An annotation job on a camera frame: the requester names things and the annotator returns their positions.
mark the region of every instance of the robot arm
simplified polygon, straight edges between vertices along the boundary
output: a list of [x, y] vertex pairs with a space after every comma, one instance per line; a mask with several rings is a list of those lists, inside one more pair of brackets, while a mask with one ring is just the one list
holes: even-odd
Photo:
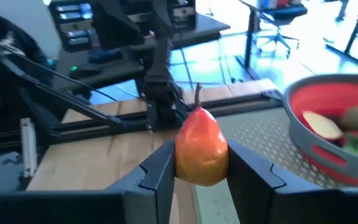
[[[0, 223], [169, 223], [174, 150], [165, 143], [105, 190], [0, 194]], [[227, 182], [241, 224], [358, 223], [358, 189], [323, 190], [234, 141], [229, 150]]]

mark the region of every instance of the metal plate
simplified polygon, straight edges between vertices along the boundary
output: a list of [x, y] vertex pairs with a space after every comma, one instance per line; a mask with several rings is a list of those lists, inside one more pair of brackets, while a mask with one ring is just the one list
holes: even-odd
[[[341, 185], [304, 160], [288, 135], [290, 120], [283, 108], [225, 116], [217, 121], [226, 139], [253, 149], [282, 168], [327, 189]], [[196, 186], [195, 196], [198, 223], [239, 223], [226, 180], [212, 187]]]
[[218, 118], [227, 139], [253, 149], [261, 156], [324, 188], [340, 185], [307, 163], [288, 135], [290, 120], [283, 108]]

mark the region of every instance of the red bowl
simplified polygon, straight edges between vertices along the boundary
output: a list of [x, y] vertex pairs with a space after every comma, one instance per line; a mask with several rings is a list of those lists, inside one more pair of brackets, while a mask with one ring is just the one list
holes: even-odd
[[358, 156], [312, 132], [304, 111], [341, 117], [358, 106], [358, 75], [319, 75], [294, 83], [285, 93], [284, 107], [290, 117], [290, 137], [304, 158], [336, 180], [358, 186]]

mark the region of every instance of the apple slice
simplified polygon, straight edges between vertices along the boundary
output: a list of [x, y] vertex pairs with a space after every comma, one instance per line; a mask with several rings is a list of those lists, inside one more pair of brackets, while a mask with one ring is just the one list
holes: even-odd
[[312, 111], [303, 112], [303, 117], [310, 128], [318, 136], [327, 141], [335, 141], [343, 136], [343, 132], [334, 121]]

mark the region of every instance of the white wall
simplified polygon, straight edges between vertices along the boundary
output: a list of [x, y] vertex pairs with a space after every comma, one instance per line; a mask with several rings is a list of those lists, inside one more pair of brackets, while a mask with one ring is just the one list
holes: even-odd
[[60, 39], [42, 0], [0, 0], [0, 16], [24, 29], [50, 58], [58, 58]]

